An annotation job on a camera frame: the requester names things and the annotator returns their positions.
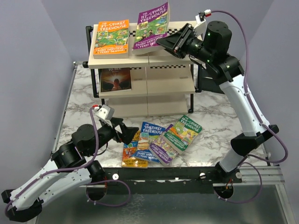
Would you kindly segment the purple 117-Storey Treehouse book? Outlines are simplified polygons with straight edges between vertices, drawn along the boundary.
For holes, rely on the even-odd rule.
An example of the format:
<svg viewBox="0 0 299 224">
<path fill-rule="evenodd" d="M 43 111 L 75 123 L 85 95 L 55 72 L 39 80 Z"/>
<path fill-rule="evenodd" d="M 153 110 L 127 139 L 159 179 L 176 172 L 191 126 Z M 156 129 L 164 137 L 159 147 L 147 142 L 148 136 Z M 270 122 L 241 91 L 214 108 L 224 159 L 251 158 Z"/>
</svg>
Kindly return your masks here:
<svg viewBox="0 0 299 224">
<path fill-rule="evenodd" d="M 169 2 L 139 13 L 132 54 L 143 55 L 162 50 L 158 45 L 158 39 L 167 37 L 170 20 Z"/>
</svg>

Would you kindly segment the dark Three Days To See book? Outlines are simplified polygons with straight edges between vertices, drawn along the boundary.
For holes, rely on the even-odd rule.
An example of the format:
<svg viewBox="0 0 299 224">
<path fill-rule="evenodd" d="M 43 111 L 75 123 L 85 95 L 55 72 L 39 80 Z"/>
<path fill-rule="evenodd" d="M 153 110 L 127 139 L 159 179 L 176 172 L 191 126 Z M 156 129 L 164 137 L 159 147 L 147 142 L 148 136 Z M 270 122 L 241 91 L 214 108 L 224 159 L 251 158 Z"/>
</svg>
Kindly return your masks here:
<svg viewBox="0 0 299 224">
<path fill-rule="evenodd" d="M 130 68 L 102 69 L 100 75 L 100 92 L 130 91 Z"/>
</svg>

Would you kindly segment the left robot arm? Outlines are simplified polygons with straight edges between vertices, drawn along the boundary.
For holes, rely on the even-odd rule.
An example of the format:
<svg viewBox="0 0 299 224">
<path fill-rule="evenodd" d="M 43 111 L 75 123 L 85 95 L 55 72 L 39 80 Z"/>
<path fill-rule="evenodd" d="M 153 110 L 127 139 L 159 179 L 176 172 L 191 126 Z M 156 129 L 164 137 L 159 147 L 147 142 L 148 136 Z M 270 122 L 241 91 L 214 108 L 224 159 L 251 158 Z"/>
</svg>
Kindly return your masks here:
<svg viewBox="0 0 299 224">
<path fill-rule="evenodd" d="M 127 127 L 120 118 L 111 123 L 81 125 L 71 140 L 51 155 L 46 165 L 24 185 L 1 193 L 6 203 L 5 215 L 15 222 L 24 223 L 38 216 L 43 207 L 66 193 L 86 184 L 107 183 L 107 178 L 96 156 L 110 140 L 130 143 L 137 127 Z"/>
</svg>

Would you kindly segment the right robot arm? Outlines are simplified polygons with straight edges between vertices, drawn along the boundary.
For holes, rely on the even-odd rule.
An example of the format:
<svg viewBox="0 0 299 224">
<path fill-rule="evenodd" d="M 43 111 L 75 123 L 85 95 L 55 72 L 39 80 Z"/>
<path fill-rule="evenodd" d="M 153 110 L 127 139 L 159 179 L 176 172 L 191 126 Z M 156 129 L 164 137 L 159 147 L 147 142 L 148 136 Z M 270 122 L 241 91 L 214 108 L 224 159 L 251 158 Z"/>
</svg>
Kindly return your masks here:
<svg viewBox="0 0 299 224">
<path fill-rule="evenodd" d="M 215 166 L 215 179 L 226 182 L 245 157 L 278 133 L 279 128 L 261 119 L 262 113 L 244 84 L 243 67 L 228 53 L 232 37 L 228 25 L 221 21 L 209 22 L 203 40 L 198 38 L 195 30 L 187 23 L 178 32 L 160 38 L 156 43 L 176 58 L 189 55 L 205 63 L 209 76 L 230 101 L 242 133 L 231 140 L 231 149 Z"/>
</svg>

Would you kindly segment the green 104-Storey Treehouse book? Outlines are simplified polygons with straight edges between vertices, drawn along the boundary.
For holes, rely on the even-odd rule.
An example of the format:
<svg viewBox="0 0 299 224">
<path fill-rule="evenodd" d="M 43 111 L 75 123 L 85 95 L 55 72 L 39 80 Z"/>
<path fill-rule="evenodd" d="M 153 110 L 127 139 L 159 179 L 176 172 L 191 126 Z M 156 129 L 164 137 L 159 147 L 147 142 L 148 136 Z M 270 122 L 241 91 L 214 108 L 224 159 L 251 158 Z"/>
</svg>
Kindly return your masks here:
<svg viewBox="0 0 299 224">
<path fill-rule="evenodd" d="M 162 137 L 178 154 L 182 154 L 201 131 L 201 125 L 183 115 Z"/>
</svg>

